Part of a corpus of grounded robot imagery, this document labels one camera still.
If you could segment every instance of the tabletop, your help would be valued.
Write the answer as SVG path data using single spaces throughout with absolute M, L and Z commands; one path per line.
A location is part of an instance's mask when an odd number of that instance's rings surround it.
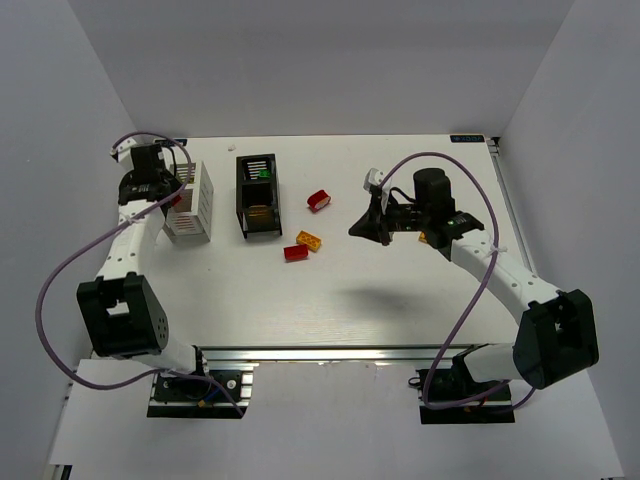
M 173 244 L 161 234 L 149 280 L 173 333 L 188 343 L 442 343 L 478 282 L 418 242 L 418 233 L 396 234 L 388 247 L 347 235 L 369 203 L 362 188 L 368 170 L 388 170 L 415 152 L 447 153 L 471 170 L 497 213 L 500 243 L 521 259 L 485 143 L 452 143 L 447 135 L 251 137 L 194 138 L 187 148 L 214 185 L 211 242 Z M 235 214 L 236 157 L 266 153 L 276 155 L 283 235 L 245 240 Z M 445 160 L 414 160 L 394 185 L 413 193 L 413 173 L 434 166 L 450 177 L 458 208 L 489 227 L 475 187 Z M 314 214 L 306 200 L 320 189 L 332 200 Z M 295 245 L 301 230 L 320 237 L 322 247 L 286 263 L 283 247 Z M 513 319 L 487 292 L 456 341 L 511 342 L 515 332 Z

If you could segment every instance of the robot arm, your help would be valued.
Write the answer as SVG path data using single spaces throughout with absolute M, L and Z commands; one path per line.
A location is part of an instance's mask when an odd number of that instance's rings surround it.
M 132 140 L 115 152 L 126 169 L 119 187 L 118 222 L 131 218 L 180 187 L 167 170 L 161 146 Z M 120 232 L 95 280 L 80 284 L 77 299 L 99 356 L 134 359 L 154 368 L 202 374 L 202 353 L 180 342 L 147 281 L 156 239 L 169 206 L 151 211 Z
M 388 245 L 394 232 L 421 231 L 447 260 L 482 279 L 493 253 L 482 223 L 456 210 L 451 183 L 441 169 L 419 170 L 413 180 L 415 200 L 400 204 L 390 182 L 380 188 L 382 175 L 372 169 L 365 179 L 369 209 L 349 234 Z M 505 252 L 498 252 L 488 288 L 518 324 L 516 341 L 457 355 L 452 367 L 456 381 L 524 379 L 543 389 L 598 361 L 591 301 L 580 290 L 560 291 Z

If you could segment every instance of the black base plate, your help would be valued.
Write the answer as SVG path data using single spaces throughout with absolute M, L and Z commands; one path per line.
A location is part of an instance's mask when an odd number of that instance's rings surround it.
M 234 401 L 239 402 L 242 391 L 242 371 L 211 370 L 209 375 L 217 380 L 229 392 Z M 236 382 L 235 388 L 227 388 L 227 382 Z M 228 404 L 226 397 L 218 392 L 206 405 L 199 407 L 198 402 L 209 395 L 213 388 L 204 382 L 194 382 L 180 378 L 164 378 L 156 376 L 155 390 L 152 400 L 160 405 L 149 405 L 149 418 L 240 418 L 235 408 L 220 406 Z
M 418 389 L 420 398 L 422 398 L 422 385 L 427 378 L 429 370 L 419 370 L 420 387 Z M 461 400 L 477 393 L 482 393 L 487 389 L 497 385 L 498 382 L 487 382 L 478 384 L 477 388 L 466 392 L 456 390 L 451 387 L 450 370 L 437 370 L 431 388 L 429 389 L 429 400 L 431 402 Z M 487 398 L 489 405 L 482 407 L 456 407 L 446 410 L 430 410 L 424 406 L 420 400 L 420 423 L 422 425 L 447 425 L 447 424 L 493 424 L 493 423 L 515 423 L 516 419 L 513 412 L 500 413 L 507 408 L 506 405 L 491 406 L 490 402 L 494 401 L 510 401 L 511 390 L 507 385 L 501 391 L 494 393 Z

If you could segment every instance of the red object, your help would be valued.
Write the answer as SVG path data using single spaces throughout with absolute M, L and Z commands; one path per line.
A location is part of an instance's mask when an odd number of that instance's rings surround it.
M 316 213 L 321 208 L 329 205 L 330 201 L 331 197 L 327 194 L 327 192 L 325 192 L 324 190 L 318 190 L 307 199 L 307 204 L 309 205 L 309 208 L 311 208 L 311 211 L 313 213 Z
M 309 247 L 306 245 L 294 245 L 284 248 L 284 258 L 287 262 L 302 260 L 309 256 Z

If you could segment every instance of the black label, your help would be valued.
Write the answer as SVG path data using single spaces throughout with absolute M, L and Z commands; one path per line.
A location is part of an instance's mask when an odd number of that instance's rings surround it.
M 451 143 L 484 143 L 482 135 L 449 135 Z

